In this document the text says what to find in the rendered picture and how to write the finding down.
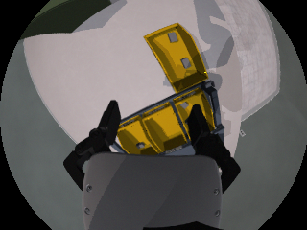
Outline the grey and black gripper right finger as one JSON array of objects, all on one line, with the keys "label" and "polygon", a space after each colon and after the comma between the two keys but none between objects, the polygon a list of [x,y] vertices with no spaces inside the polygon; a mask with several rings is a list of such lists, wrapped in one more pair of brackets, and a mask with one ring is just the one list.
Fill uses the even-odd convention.
[{"label": "grey and black gripper right finger", "polygon": [[[210,132],[201,106],[194,104],[187,120],[191,145],[197,149],[195,155],[204,155],[213,158],[222,170],[222,192],[235,180],[241,169],[231,157],[230,151],[219,143],[217,135]],[[209,129],[209,130],[208,130]]]}]

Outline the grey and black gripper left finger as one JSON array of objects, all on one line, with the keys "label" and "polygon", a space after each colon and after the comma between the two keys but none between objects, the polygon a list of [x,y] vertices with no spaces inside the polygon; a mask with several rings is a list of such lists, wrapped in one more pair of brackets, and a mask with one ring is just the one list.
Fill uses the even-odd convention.
[{"label": "grey and black gripper left finger", "polygon": [[109,147],[115,143],[120,122],[121,114],[118,102],[111,100],[98,127],[93,128],[89,132],[89,136],[79,142],[75,146],[75,150],[63,161],[64,168],[81,190],[83,190],[84,162],[95,153],[111,151]]}]

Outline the dark grey metal shelf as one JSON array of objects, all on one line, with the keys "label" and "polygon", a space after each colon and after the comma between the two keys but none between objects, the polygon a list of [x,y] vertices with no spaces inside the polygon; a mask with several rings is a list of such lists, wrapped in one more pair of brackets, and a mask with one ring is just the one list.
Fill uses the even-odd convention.
[{"label": "dark grey metal shelf", "polygon": [[[208,84],[208,85],[207,85]],[[213,87],[212,87],[213,86]],[[141,118],[142,118],[142,114],[163,104],[163,103],[167,103],[167,102],[170,102],[173,110],[175,111],[176,115],[177,115],[177,118],[180,122],[180,125],[182,127],[182,130],[186,136],[186,140],[188,143],[185,143],[181,146],[178,146],[176,148],[173,148],[173,149],[169,149],[169,150],[166,150],[164,152],[161,152],[159,154],[156,154],[156,155],[194,155],[195,154],[195,150],[193,149],[193,146],[191,145],[191,141],[187,135],[187,132],[185,130],[185,127],[182,123],[182,121],[180,120],[180,117],[179,117],[179,114],[177,112],[177,109],[175,107],[175,104],[173,102],[173,98],[175,97],[178,97],[184,93],[187,93],[188,91],[191,91],[195,88],[200,88],[205,96],[206,96],[206,99],[208,100],[210,106],[211,106],[211,109],[213,107],[213,111],[212,113],[214,113],[213,115],[213,119],[214,119],[214,125],[216,127],[216,129],[210,131],[211,133],[214,133],[214,134],[217,134],[220,136],[221,140],[224,142],[224,126],[222,125],[222,122],[221,122],[221,112],[220,112],[220,105],[219,105],[219,99],[218,99],[218,93],[217,93],[217,90],[214,88],[215,87],[215,83],[214,81],[212,80],[209,80],[207,82],[205,81],[202,81],[198,84],[195,84],[187,89],[185,89],[184,91],[182,92],[179,92],[177,94],[174,94],[174,95],[171,95],[157,103],[153,103],[131,115],[129,115],[128,117],[124,118],[121,120],[120,124],[124,123],[125,121],[137,116],[137,115],[140,115]],[[210,96],[210,97],[209,97]],[[210,101],[211,99],[211,101]],[[212,105],[211,105],[212,103]],[[188,140],[189,139],[189,140]],[[117,150],[118,152],[122,152],[122,153],[127,153],[117,142],[113,143],[113,145],[111,145],[115,150]]]}]

